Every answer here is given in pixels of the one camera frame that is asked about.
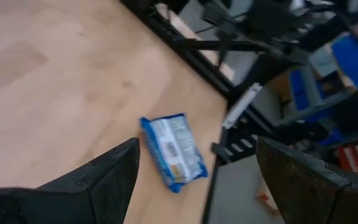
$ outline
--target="wooden floor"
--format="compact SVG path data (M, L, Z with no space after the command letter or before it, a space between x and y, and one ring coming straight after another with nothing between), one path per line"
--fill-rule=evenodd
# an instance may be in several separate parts
M225 104L118 0L0 0L0 187L40 186L179 112L211 169ZM171 193L141 142L125 223L199 223L208 184Z

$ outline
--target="black cable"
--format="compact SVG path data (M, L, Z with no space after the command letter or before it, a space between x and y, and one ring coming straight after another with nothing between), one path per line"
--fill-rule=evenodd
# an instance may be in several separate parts
M358 33L354 28L355 24L353 24L353 22L351 21L351 19L347 15L347 13L345 13L344 11L340 10L339 8L337 8L335 6L329 6L329 5L313 6L310 8L310 11L312 11L312 12L327 12L327 11L334 12L343 21L345 26L349 29L349 33L351 34L351 36L353 36L353 38L355 38L355 40L358 42Z
M248 13L248 12L243 12L243 13L240 13L240 14L238 14L238 15L233 16L232 18L233 18L233 19L237 19L238 17L245 16L247 13ZM209 26L209 27L207 27L207 28L204 28L204 29L201 29L201 30L196 31L195 34L199 34L199 33L208 31L208 30L213 29L213 28L215 28L215 27L216 27L216 25Z

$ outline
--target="blue plastic wrapper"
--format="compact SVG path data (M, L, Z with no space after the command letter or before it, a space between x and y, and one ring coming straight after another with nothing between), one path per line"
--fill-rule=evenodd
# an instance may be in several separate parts
M186 115L176 114L149 120L140 119L147 146L165 185L173 192L200 177L207 177Z

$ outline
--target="black metal frame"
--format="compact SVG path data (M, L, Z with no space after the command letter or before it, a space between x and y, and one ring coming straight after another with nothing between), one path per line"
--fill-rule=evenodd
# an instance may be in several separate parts
M285 59L277 59L274 56L262 54L252 66L250 72L246 76L247 78L240 85L234 86L215 65L198 51L219 50L220 44L218 41L198 41L184 38L164 17L155 11L153 12L153 10L156 10L151 7L155 2L154 0L121 0L121 2L156 35L158 35L172 50L174 50L192 69L220 92L220 94L227 99L228 109L253 83L257 82L263 86L293 65L293 63ZM351 19L353 22L358 22L358 12L351 15ZM327 23L315 27L301 37L298 46L308 52L314 52L346 30L347 27L343 21L336 16ZM257 52L263 50L263 47L251 44L250 42L235 42L231 45L231 50ZM230 131L223 130L219 143L221 147L229 147L233 142L238 142L244 135L250 135L251 133L267 136L281 142L287 141L285 136L279 135L279 130L276 130L253 105L249 105L242 117L248 120L246 126L239 126L237 129L232 129ZM253 154L255 154L255 148L235 155L234 159L244 158ZM202 224L208 223L209 209L213 199L218 168L225 163L223 158L219 156L216 157L214 169L211 174L211 183Z

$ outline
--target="snack package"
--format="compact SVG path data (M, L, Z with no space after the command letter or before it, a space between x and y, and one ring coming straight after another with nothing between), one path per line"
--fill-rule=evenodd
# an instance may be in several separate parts
M140 126L162 179L171 191L179 193L192 180L208 176L185 114L153 120L141 118Z

